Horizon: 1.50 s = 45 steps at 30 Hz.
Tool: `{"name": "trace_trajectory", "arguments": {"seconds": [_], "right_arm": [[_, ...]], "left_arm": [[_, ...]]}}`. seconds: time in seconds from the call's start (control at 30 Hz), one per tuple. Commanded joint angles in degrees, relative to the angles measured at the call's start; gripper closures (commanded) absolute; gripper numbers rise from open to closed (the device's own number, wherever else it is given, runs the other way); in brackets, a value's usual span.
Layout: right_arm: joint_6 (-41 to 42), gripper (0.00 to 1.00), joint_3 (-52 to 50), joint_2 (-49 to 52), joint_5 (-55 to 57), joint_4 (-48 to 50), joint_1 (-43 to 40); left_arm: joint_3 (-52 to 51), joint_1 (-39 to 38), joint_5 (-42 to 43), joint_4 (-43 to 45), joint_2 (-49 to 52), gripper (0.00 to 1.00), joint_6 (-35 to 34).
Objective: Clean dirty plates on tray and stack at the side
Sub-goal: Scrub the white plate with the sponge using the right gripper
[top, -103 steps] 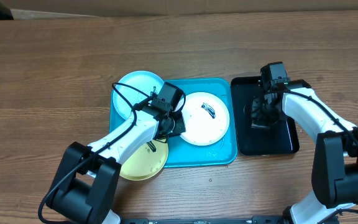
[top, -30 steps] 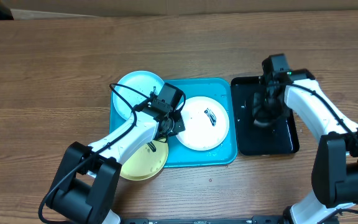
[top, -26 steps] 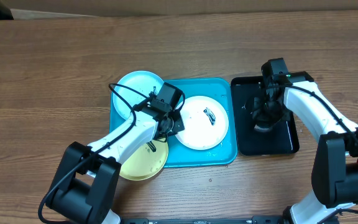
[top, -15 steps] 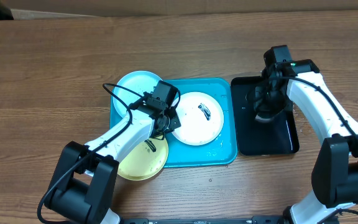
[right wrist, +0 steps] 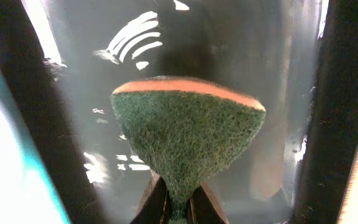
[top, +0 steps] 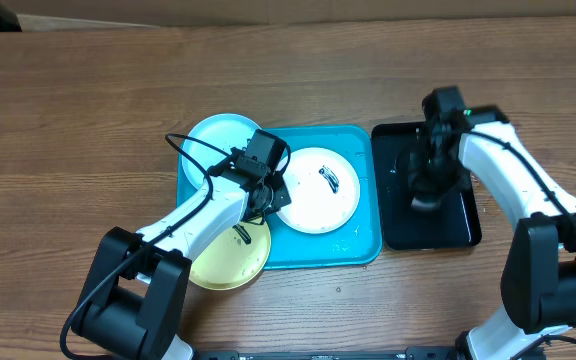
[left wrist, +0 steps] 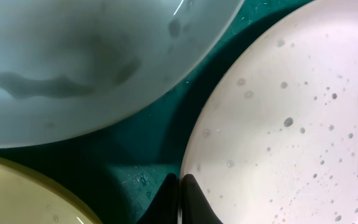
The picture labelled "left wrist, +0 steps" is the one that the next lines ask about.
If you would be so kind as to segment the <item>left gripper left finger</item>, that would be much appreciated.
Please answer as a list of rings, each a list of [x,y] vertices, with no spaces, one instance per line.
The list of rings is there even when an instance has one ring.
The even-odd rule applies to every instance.
[[[169,173],[137,224],[177,224],[179,181]]]

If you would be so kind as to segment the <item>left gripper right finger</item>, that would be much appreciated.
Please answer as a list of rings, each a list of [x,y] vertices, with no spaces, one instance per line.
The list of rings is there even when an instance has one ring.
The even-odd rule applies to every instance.
[[[192,174],[181,182],[182,224],[223,224],[208,203]]]

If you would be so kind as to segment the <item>white plate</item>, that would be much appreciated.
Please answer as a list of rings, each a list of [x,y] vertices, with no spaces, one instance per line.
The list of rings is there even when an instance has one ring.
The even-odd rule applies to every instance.
[[[251,44],[181,174],[223,223],[358,223],[358,1],[312,1]]]

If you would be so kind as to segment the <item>yellow plate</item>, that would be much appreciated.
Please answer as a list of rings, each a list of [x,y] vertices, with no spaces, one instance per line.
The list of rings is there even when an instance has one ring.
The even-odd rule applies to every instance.
[[[101,224],[80,198],[58,182],[0,157],[0,224]]]

